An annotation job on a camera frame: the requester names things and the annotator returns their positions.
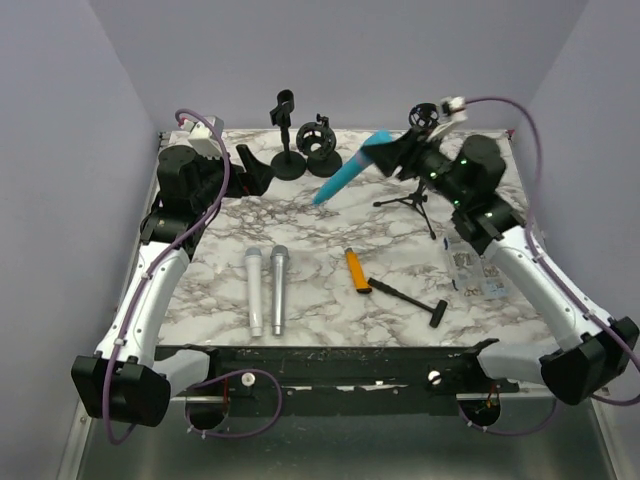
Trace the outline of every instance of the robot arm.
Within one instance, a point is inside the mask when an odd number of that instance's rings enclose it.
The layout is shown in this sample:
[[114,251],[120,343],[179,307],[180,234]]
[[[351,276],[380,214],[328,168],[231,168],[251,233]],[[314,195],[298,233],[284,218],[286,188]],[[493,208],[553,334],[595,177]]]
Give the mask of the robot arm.
[[[221,121],[213,120],[218,128]],[[191,385],[205,380],[210,372],[208,352],[185,347],[173,356],[154,362],[160,326],[173,291],[186,271],[204,232],[203,225],[191,237],[163,256],[164,251],[202,218],[218,195],[223,180],[223,164],[217,144],[203,134],[199,124],[191,128],[190,146],[164,149],[158,156],[159,191],[149,215],[141,224],[141,245],[135,272],[108,333],[93,356],[78,356],[71,369],[76,389],[87,410],[102,417],[101,397],[107,364],[120,348],[110,380],[110,417],[117,421],[156,426],[169,400]],[[262,195],[272,178],[271,167],[260,163],[246,145],[237,146],[245,167],[233,166],[226,196],[239,198]],[[143,277],[160,257],[141,294]],[[134,306],[127,331],[119,338],[127,310]]]
[[[546,385],[564,403],[575,405],[620,375],[628,357],[612,338],[585,317],[566,293],[582,299],[592,314],[632,349],[638,328],[624,317],[615,320],[590,301],[542,249],[529,249],[524,220],[496,188],[506,169],[496,142],[482,135],[468,137],[453,160],[439,150],[450,127],[466,118],[464,99],[446,99],[442,108],[450,121],[432,132],[412,128],[398,140],[363,146],[362,152],[387,177],[400,168],[400,180],[420,177],[454,206],[453,223],[463,240],[500,268],[542,313],[557,345],[505,345],[493,342],[478,354],[484,373],[494,379]],[[563,282],[564,289],[542,268]]]

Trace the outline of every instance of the plastic package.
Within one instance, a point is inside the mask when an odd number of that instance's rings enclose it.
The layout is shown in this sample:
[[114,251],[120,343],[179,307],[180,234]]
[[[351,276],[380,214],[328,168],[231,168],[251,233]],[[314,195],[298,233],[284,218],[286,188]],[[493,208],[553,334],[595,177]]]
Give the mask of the plastic package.
[[502,272],[478,255],[455,230],[444,237],[449,271],[453,287],[465,297],[496,299],[509,295],[509,287]]

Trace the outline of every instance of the white wall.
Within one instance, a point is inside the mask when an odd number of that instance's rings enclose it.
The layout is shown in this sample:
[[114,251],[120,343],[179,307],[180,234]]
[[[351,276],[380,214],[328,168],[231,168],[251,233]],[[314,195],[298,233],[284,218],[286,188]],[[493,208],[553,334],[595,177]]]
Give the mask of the white wall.
[[[616,316],[640,320],[640,50],[637,0],[591,0],[531,103],[546,168],[539,218],[558,263]],[[516,153],[531,184],[524,124]],[[617,398],[640,392],[629,367]],[[640,407],[618,410],[640,473]]]
[[55,478],[157,138],[84,0],[0,2],[0,478]]
[[[267,127],[278,91],[296,125],[404,128],[451,94],[528,102],[586,0],[90,0],[156,127],[192,107]],[[513,127],[507,108],[468,126]]]

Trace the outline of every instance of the teal microphone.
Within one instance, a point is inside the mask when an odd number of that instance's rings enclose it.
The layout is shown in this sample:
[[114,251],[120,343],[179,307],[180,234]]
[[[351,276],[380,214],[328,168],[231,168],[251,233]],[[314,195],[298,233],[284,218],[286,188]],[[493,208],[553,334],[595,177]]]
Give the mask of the teal microphone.
[[[378,145],[392,141],[391,132],[388,130],[379,130],[367,138],[362,146]],[[318,193],[313,198],[313,204],[320,205],[329,200],[371,164],[373,164],[373,162],[359,149],[356,154],[318,190]]]

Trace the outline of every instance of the white marble surface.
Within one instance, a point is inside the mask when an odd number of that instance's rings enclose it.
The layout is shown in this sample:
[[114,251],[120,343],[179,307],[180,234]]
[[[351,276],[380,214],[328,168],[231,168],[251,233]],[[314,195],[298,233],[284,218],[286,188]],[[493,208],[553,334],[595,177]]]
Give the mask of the white marble surface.
[[[507,162],[500,193],[522,210],[525,198],[509,142],[496,139]],[[371,132],[337,131],[338,151],[347,160]],[[442,150],[454,156],[468,132],[449,136]],[[281,150],[277,131],[231,131],[225,136],[234,163],[235,145],[246,143],[269,163]],[[172,134],[170,143],[180,143]],[[451,228],[452,208],[437,195],[426,204],[438,235],[433,241],[424,220],[402,205],[373,208],[375,200],[412,192],[417,181],[385,179],[375,167],[360,175],[322,207],[311,205],[323,179],[305,174],[294,182],[274,180],[263,197],[225,199],[209,226],[193,263],[181,279],[160,330],[160,343],[180,345],[289,346],[467,346],[496,337],[509,342],[545,340],[550,334],[536,311],[517,291],[501,300],[464,297],[453,289],[442,236]],[[275,244],[289,248],[286,331],[270,330],[269,255]],[[250,336],[244,251],[259,246],[263,254],[265,335]],[[359,255],[365,275],[382,280],[420,301],[449,307],[440,327],[430,315],[374,291],[356,293],[344,249]]]

